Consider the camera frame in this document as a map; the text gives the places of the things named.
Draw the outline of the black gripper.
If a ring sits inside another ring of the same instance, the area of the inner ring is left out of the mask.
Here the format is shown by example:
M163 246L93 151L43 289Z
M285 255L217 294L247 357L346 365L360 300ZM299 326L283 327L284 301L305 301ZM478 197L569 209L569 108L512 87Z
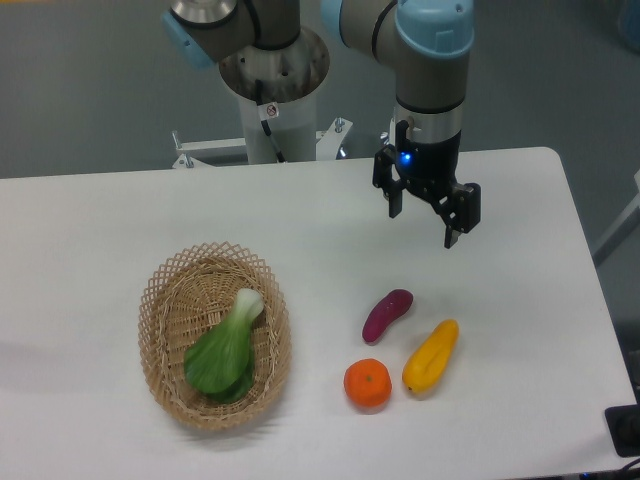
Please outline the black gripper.
M479 224L481 187L460 184L455 178L460 134L442 142L420 143L409 138L410 130L407 120L396 124L395 144L374 156L372 184L382 190L390 218L401 213L404 190L431 205L445 223L444 247L450 249Z

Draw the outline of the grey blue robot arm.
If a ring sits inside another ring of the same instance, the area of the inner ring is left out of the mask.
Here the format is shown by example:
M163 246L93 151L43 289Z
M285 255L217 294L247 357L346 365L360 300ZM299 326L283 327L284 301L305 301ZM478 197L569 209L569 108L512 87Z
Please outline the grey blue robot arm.
M391 216L410 193L430 204L452 246L481 218L481 189L456 167L474 41L470 1L324 1L328 31L395 76L389 143L375 154L373 185ZM188 61L216 66L242 111L253 164L316 159L315 97L330 65L297 1L174 1L168 37Z

